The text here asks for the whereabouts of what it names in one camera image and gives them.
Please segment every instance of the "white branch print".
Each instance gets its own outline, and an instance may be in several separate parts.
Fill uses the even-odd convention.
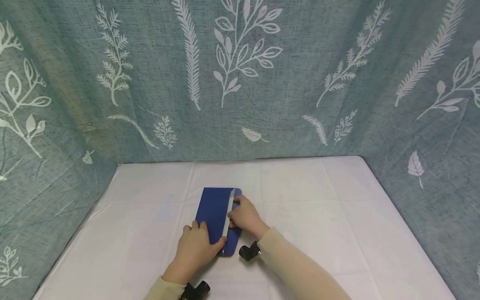
[[[423,189],[420,176],[423,175],[423,167],[421,166],[417,151],[414,151],[408,160],[408,173],[419,178],[420,187]]]
[[[19,257],[14,258],[16,253],[16,249],[12,250],[9,246],[7,246],[5,247],[5,250],[3,250],[3,256],[0,256],[0,288],[6,286],[12,280],[28,278],[28,276],[22,275],[22,266],[15,268],[19,259]]]
[[[0,181],[7,181],[8,179],[8,175],[13,171],[13,169],[15,169],[15,167],[20,163],[21,159],[18,160],[10,169],[8,169],[8,171],[6,171],[5,173],[1,174],[0,173]]]
[[[344,65],[343,60],[341,60],[335,73],[330,73],[325,77],[325,90],[318,98],[317,107],[327,92],[333,92],[345,87],[345,83],[339,82],[355,78],[356,74],[353,72],[353,68],[363,67],[367,64],[368,61],[365,58],[373,51],[373,45],[382,37],[380,28],[388,20],[391,12],[390,8],[384,11],[384,4],[384,0],[380,1],[375,7],[373,14],[365,20],[363,30],[360,31],[357,37],[358,52],[356,53],[353,48],[350,48],[347,53],[347,64]]]
[[[452,88],[445,93],[445,83],[443,81],[437,82],[437,99],[435,102],[421,113],[417,120],[420,119],[431,109],[442,109],[446,112],[458,111],[459,108],[455,104],[467,99],[465,97],[452,97],[455,92],[471,91],[475,105],[480,108],[480,40],[473,45],[472,49],[473,60],[470,63],[470,57],[462,60],[455,68],[452,74]]]
[[[192,16],[188,11],[188,5],[185,0],[173,0],[173,6],[177,12],[177,17],[180,20],[180,26],[185,36],[185,54],[187,55],[187,80],[188,93],[190,100],[195,103],[195,106],[200,110],[198,100],[200,99],[200,85],[198,83],[198,47],[197,34],[195,33],[195,26],[193,25]]]
[[[264,142],[266,142],[266,143],[269,143],[269,141],[264,140],[264,139],[262,138],[262,135],[261,135],[260,133],[258,133],[258,132],[255,132],[255,131],[253,131],[253,130],[251,130],[251,129],[248,129],[248,128],[245,128],[245,127],[242,127],[241,130],[242,130],[243,134],[247,137],[247,139],[251,140],[252,142],[256,142],[256,141],[258,141],[258,140],[262,140],[262,141],[264,141]]]
[[[98,74],[96,78],[102,86],[110,90],[112,102],[115,106],[118,106],[117,101],[115,101],[115,91],[130,88],[126,81],[132,80],[132,78],[124,72],[124,69],[133,69],[132,64],[126,61],[130,54],[124,50],[128,42],[125,35],[120,35],[120,30],[118,29],[121,22],[118,19],[119,14],[113,9],[110,11],[110,14],[107,14],[107,11],[99,0],[96,0],[96,8],[99,12],[99,14],[96,15],[97,22],[100,27],[105,30],[102,32],[102,38],[113,47],[113,49],[106,48],[105,54],[114,65],[118,66],[118,69],[116,69],[112,63],[103,61],[105,74]]]
[[[6,21],[6,26],[0,22],[0,54],[6,48],[17,48],[20,51],[23,51],[24,47],[20,44],[20,41],[17,37],[15,37],[15,33],[13,32],[12,26],[10,23]]]
[[[152,141],[150,141],[150,139],[148,138],[148,136],[146,135],[144,130],[134,120],[130,119],[129,117],[127,117],[125,115],[120,115],[120,114],[119,115],[111,115],[111,116],[108,116],[107,118],[113,119],[113,120],[123,120],[125,122],[130,123],[131,125],[133,125],[135,127],[136,130],[138,130],[138,132],[142,136],[143,140],[145,141],[145,144],[149,145],[150,147],[158,149],[158,147],[155,146],[155,144]]]
[[[311,125],[315,127],[315,130],[317,130],[317,135],[320,138],[320,142],[327,146],[327,137],[325,135],[325,129],[324,126],[314,117],[304,115],[303,118],[308,121]]]
[[[218,30],[214,29],[214,34],[220,44],[216,46],[216,60],[222,68],[222,73],[214,71],[214,77],[222,83],[222,108],[225,95],[231,92],[237,92],[241,85],[237,84],[238,77],[232,80],[228,76],[234,71],[240,71],[248,77],[257,77],[258,73],[254,69],[247,67],[246,64],[252,60],[257,60],[259,64],[266,69],[272,69],[273,63],[270,59],[277,57],[281,52],[280,47],[269,47],[264,49],[265,39],[258,40],[253,48],[249,43],[242,44],[243,38],[255,27],[262,28],[267,34],[280,32],[280,27],[272,23],[282,12],[281,8],[272,9],[267,12],[267,6],[263,5],[263,0],[257,0],[252,7],[250,0],[243,0],[243,10],[240,10],[241,0],[233,5],[233,0],[221,0],[223,6],[235,17],[234,24],[227,17],[219,17],[215,20],[216,25],[225,35],[233,35],[233,41],[229,36],[224,37]]]
[[[25,130],[20,128],[15,112],[22,107],[37,107],[44,108],[50,105],[52,99],[47,96],[39,96],[34,99],[29,99],[30,94],[36,88],[37,85],[46,87],[47,84],[40,76],[40,73],[35,68],[33,63],[30,63],[27,59],[24,59],[24,71],[28,80],[28,90],[22,95],[22,81],[14,71],[9,71],[5,77],[5,88],[7,94],[10,96],[11,101],[7,101],[2,93],[0,93],[0,116],[5,115],[7,121],[0,118],[0,127],[9,128],[15,134],[21,137],[23,141],[32,149],[32,151],[42,158],[41,154],[32,145],[34,137],[40,136],[45,130],[45,121],[35,121],[33,114],[28,116],[25,123]]]
[[[82,161],[87,164],[87,165],[91,165],[93,164],[93,161],[92,161],[92,154],[95,152],[95,150],[93,151],[88,151],[85,153],[84,157],[82,158]]]
[[[462,19],[464,0],[449,0],[442,18],[442,24],[438,28],[437,39],[434,40],[423,53],[422,57],[415,62],[413,68],[398,85],[395,92],[395,107],[417,84],[440,57],[443,56],[448,47],[460,20]]]
[[[155,129],[155,136],[160,139],[163,145],[167,146],[170,151],[172,151],[173,144],[177,140],[177,136],[173,133],[173,130],[170,126],[170,119],[168,116],[162,117],[162,122],[158,122],[157,124],[153,124]]]
[[[335,127],[335,145],[342,139],[342,136],[346,136],[352,131],[352,120],[356,114],[357,109],[351,112],[349,116],[340,119],[340,124]]]

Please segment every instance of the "finger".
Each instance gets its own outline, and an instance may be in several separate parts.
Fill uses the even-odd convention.
[[[222,250],[222,248],[225,246],[225,243],[227,242],[227,237],[221,237],[218,242],[212,245],[213,252],[217,254]]]
[[[228,224],[228,228],[237,228],[237,224],[235,224],[235,222],[233,221],[230,221],[230,223]]]
[[[233,198],[233,201],[240,202],[240,204],[241,204],[241,202],[245,201],[245,199],[247,199],[247,197],[245,197],[244,195],[240,195],[240,196],[237,196],[237,197]]]

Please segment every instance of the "blue folder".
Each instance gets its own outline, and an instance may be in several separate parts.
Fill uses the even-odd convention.
[[[201,222],[207,224],[210,244],[215,244],[222,237],[227,212],[234,210],[239,205],[234,202],[231,208],[228,207],[228,201],[232,191],[235,197],[241,195],[241,189],[237,188],[204,188],[195,220],[198,224]],[[218,255],[232,256],[233,253],[235,253],[240,234],[240,228],[229,228],[227,232],[227,243]]]

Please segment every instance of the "gray-blue curtain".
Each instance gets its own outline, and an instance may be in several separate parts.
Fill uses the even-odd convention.
[[[30,299],[116,164],[362,156],[480,297],[475,0],[0,0],[0,298]]]

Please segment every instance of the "white leaf print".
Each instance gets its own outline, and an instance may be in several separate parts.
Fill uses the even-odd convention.
[[[439,95],[445,92],[445,83],[441,80],[437,82],[437,92]]]
[[[223,77],[222,75],[220,74],[220,72],[217,72],[217,71],[213,71],[213,76],[220,82],[223,81]]]
[[[351,69],[367,64],[365,57],[373,51],[373,45],[382,37],[380,28],[385,21],[388,20],[388,16],[391,13],[390,8],[384,11],[384,5],[385,0],[381,0],[375,7],[373,14],[365,20],[363,31],[361,31],[357,37],[357,46],[360,48],[358,53],[355,53],[355,50],[350,48],[347,53],[347,66],[343,68],[343,61],[341,61],[338,64],[337,71],[326,76],[324,84],[325,90],[318,98],[317,107],[327,92],[345,87],[345,84],[338,84],[338,80],[352,80],[355,78],[355,73],[351,72]]]
[[[250,0],[244,0],[244,2],[243,2],[243,19],[245,20],[245,22],[247,22],[249,15],[250,15]]]
[[[6,26],[7,30],[5,31],[5,27],[0,22],[0,54],[2,54],[6,48],[16,48],[20,51],[23,51],[24,47],[22,44],[20,44],[18,38],[15,37],[15,33],[13,32],[13,29],[8,21],[6,21]]]
[[[277,8],[274,10],[271,10],[268,12],[268,14],[265,16],[264,21],[273,21],[275,20],[282,12],[281,8]]]
[[[226,17],[220,17],[215,19],[216,25],[223,31],[234,31],[232,23]]]
[[[123,69],[133,69],[131,63],[125,59],[128,57],[127,51],[121,51],[127,46],[128,41],[125,35],[120,34],[118,29],[120,20],[118,19],[118,13],[114,9],[110,11],[110,15],[107,14],[104,6],[100,3],[100,0],[96,0],[96,8],[98,15],[96,15],[97,23],[102,27],[104,32],[101,32],[102,38],[109,43],[112,49],[105,49],[106,55],[118,66],[118,70],[113,67],[107,61],[103,62],[103,67],[106,71],[105,76],[98,74],[96,76],[100,84],[110,90],[110,98],[115,106],[118,106],[115,100],[115,91],[122,91],[129,88],[126,82],[119,82],[119,80],[130,80],[129,76],[123,73]]]
[[[30,134],[33,130],[35,130],[35,127],[36,127],[35,119],[33,115],[30,114],[30,116],[28,116],[27,118],[27,123],[25,126],[25,128],[27,129],[27,133]]]
[[[335,145],[342,139],[342,136],[346,136],[352,131],[352,120],[357,114],[357,109],[352,111],[349,116],[340,119],[340,124],[335,127]]]
[[[190,15],[188,5],[185,0],[173,0],[172,4],[174,6],[174,10],[177,12],[177,18],[180,20],[183,35],[185,36],[185,55],[187,56],[187,81],[190,101],[195,104],[197,110],[200,110],[200,105],[198,104],[198,100],[200,99],[200,84],[198,82],[199,50],[197,47],[197,34],[195,33],[195,25],[193,25],[192,16]]]
[[[257,71],[255,71],[252,68],[243,68],[243,69],[240,69],[240,71],[243,74],[247,75],[248,77],[257,77],[258,76]]]
[[[257,0],[253,4],[250,0],[243,1],[243,7],[240,7],[241,1],[236,3],[234,7],[231,0],[221,0],[223,7],[230,13],[233,18],[221,16],[215,19],[216,26],[223,31],[223,36],[217,28],[214,28],[214,34],[219,44],[216,46],[216,60],[221,67],[221,74],[214,71],[214,77],[222,83],[222,99],[221,107],[223,108],[225,95],[230,92],[237,92],[241,84],[230,87],[229,76],[235,71],[240,71],[248,77],[257,77],[258,73],[251,67],[245,66],[252,60],[257,60],[263,68],[273,68],[273,63],[267,58],[277,57],[281,52],[280,47],[270,47],[262,54],[259,54],[264,48],[265,39],[261,38],[252,48],[249,43],[244,44],[242,41],[245,36],[255,27],[262,28],[268,34],[280,32],[280,27],[275,23],[267,23],[276,19],[282,12],[282,9],[273,9],[267,13],[267,6],[262,6],[263,0]]]
[[[280,32],[280,27],[275,23],[266,23],[260,25],[260,27],[265,31],[265,33],[272,35]]]
[[[420,176],[423,175],[423,167],[421,166],[421,163],[419,161],[417,151],[413,151],[410,159],[408,160],[408,173],[419,178],[420,187],[423,189],[423,184],[420,178]]]
[[[155,144],[150,141],[150,139],[148,138],[148,136],[146,135],[146,133],[144,132],[144,130],[138,125],[137,122],[135,122],[134,120],[130,119],[128,116],[125,116],[125,115],[121,115],[121,114],[118,114],[118,115],[111,115],[111,116],[108,116],[107,117],[108,119],[113,119],[113,120],[123,120],[125,122],[128,122],[130,123],[131,125],[133,125],[135,127],[136,130],[138,130],[138,132],[140,133],[140,135],[142,136],[145,144],[149,145],[150,147],[153,147],[153,148],[157,148],[157,146],[155,146]]]
[[[256,142],[258,140],[262,140],[264,142],[267,142],[269,143],[269,141],[266,141],[262,138],[262,135],[258,132],[255,132],[251,129],[248,129],[248,128],[245,128],[245,127],[242,127],[242,132],[243,134],[247,137],[247,139],[251,140],[252,142]]]
[[[87,165],[91,165],[93,163],[92,161],[92,157],[91,155],[95,152],[95,150],[93,151],[88,151],[85,153],[84,157],[82,158],[82,161],[87,164]]]
[[[260,65],[264,67],[265,69],[272,69],[273,68],[273,63],[269,60],[258,60]]]
[[[413,68],[398,85],[395,92],[395,107],[399,101],[405,97],[417,84],[440,57],[443,56],[445,49],[450,44],[453,35],[456,32],[458,23],[462,19],[464,0],[449,0],[445,13],[442,18],[442,24],[438,28],[437,39],[434,40],[425,49],[422,57],[415,62]]]
[[[162,117],[162,122],[158,122],[158,125],[153,125],[155,126],[155,129],[153,129],[155,136],[160,139],[163,145],[167,146],[167,148],[172,151],[173,144],[175,144],[177,136],[172,134],[173,130],[170,127],[170,119],[168,116]]]
[[[327,137],[325,135],[325,130],[323,125],[316,118],[312,116],[304,115],[302,117],[315,127],[315,130],[317,130],[317,135],[320,138],[320,142],[322,142],[322,144],[327,146]]]
[[[0,257],[0,283],[2,283],[0,288],[6,286],[12,280],[28,278],[28,276],[22,275],[23,267],[19,266],[15,269],[15,266],[19,260],[19,257],[13,258],[16,253],[16,249],[12,250],[9,246],[7,246],[3,251],[3,257]]]
[[[220,31],[218,31],[216,28],[213,30],[213,32],[215,34],[216,39],[220,42],[220,44],[223,45],[225,43],[225,41],[223,39],[222,33]]]
[[[480,47],[480,41],[477,41],[473,46],[472,53],[474,53],[475,46]],[[452,106],[454,104],[460,103],[463,100],[466,100],[465,97],[455,97],[451,98],[452,94],[458,94],[458,92],[464,94],[465,91],[471,91],[473,93],[473,99],[475,105],[480,108],[480,59],[479,56],[473,55],[473,62],[470,65],[470,58],[462,60],[457,67],[455,68],[452,75],[452,88],[450,91],[445,92],[446,86],[442,80],[439,80],[437,83],[437,99],[434,103],[428,107],[423,113],[421,113],[417,120],[420,119],[424,114],[432,109],[442,109],[446,112],[458,111],[459,107]]]
[[[37,87],[37,85],[47,86],[43,78],[40,76],[40,73],[34,66],[34,64],[27,59],[24,59],[24,72],[25,77],[28,80],[28,90],[22,95],[22,82],[18,75],[14,71],[9,71],[5,77],[5,89],[7,94],[10,96],[14,105],[11,107],[4,96],[0,93],[0,113],[4,113],[7,117],[11,118],[12,121],[8,122],[7,120],[0,119],[0,127],[10,128],[15,134],[20,136],[23,141],[32,149],[32,151],[39,157],[42,158],[41,154],[34,148],[32,145],[32,140],[34,137],[40,135],[41,132],[45,129],[45,121],[41,121],[38,125],[35,122],[35,119],[32,114],[29,115],[25,123],[25,130],[20,128],[18,121],[15,115],[15,112],[18,109],[23,107],[38,107],[43,108],[50,105],[52,99],[46,96],[39,96],[29,101],[29,96],[32,91]]]
[[[274,57],[277,57],[281,52],[282,48],[280,47],[270,47],[267,50],[265,50],[264,53],[262,53],[262,56],[266,59],[272,59]]]

